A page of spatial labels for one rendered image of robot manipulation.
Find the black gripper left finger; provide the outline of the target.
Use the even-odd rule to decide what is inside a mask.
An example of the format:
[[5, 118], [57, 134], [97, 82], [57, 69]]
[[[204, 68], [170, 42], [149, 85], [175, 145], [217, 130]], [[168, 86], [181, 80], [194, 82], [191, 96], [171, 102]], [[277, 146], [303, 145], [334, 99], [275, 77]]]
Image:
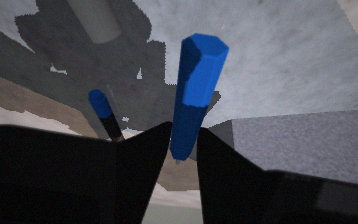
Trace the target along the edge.
[[0, 183], [90, 196], [99, 202], [100, 224], [142, 224], [172, 124], [119, 142], [0, 124]]

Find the grey cylinder with tan tip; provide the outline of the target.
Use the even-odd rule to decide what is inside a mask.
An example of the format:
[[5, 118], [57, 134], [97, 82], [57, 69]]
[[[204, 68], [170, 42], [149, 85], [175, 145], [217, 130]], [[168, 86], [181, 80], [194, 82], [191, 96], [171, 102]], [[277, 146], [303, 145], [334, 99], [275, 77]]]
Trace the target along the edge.
[[122, 34], [107, 0], [67, 0], [95, 44], [112, 41]]

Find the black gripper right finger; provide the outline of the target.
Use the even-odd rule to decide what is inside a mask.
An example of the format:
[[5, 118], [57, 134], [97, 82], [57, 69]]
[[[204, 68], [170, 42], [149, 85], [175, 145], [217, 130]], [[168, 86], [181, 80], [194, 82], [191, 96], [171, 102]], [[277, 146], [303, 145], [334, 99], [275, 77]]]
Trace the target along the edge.
[[287, 212], [358, 224], [358, 184], [264, 170], [205, 127], [196, 159], [203, 224], [278, 224]]

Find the black marker with blue cap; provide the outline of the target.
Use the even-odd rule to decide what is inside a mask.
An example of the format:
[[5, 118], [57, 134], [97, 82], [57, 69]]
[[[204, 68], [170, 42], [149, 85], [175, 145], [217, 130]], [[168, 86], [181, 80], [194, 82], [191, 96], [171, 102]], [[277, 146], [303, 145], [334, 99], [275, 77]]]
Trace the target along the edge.
[[125, 140], [106, 95], [99, 89], [92, 90], [89, 93], [89, 101], [111, 140], [116, 142]]

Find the blue tapered rod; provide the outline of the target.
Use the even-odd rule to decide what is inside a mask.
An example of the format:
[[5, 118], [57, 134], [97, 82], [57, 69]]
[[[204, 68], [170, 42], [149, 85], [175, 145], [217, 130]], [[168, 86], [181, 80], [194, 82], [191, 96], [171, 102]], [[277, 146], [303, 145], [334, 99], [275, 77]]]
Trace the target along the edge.
[[215, 36], [182, 40], [170, 143], [177, 165], [192, 152], [228, 52]]

